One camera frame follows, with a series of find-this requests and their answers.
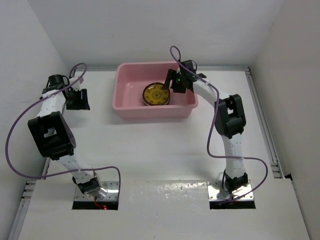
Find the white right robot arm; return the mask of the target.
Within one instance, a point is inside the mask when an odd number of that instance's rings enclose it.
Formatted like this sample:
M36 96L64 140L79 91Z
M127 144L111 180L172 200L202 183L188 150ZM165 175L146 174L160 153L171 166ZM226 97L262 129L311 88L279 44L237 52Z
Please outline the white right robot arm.
M189 70L169 69L164 88L174 93L184 94L186 90L201 96L214 107L214 127L222 137L226 159L222 189L229 194L248 184L248 174L244 167L242 133L246 125L242 99L238 94L221 92L208 81Z

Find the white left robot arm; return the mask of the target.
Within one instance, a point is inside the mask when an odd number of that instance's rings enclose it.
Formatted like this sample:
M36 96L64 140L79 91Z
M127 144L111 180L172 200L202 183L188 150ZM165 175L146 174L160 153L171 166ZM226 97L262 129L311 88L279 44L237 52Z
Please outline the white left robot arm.
M76 153L76 139L63 117L64 110L89 110L84 80L56 74L48 78L42 90L42 105L27 125L40 154L71 171L80 192L97 199L105 192L97 173Z

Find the yellow patterned plate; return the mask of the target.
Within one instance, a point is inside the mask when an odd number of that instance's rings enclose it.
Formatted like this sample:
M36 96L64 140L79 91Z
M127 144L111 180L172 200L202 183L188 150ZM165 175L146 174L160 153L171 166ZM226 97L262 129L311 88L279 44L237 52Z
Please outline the yellow patterned plate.
M147 85L142 92L142 101L145 106L165 106L170 100L170 91L161 82Z

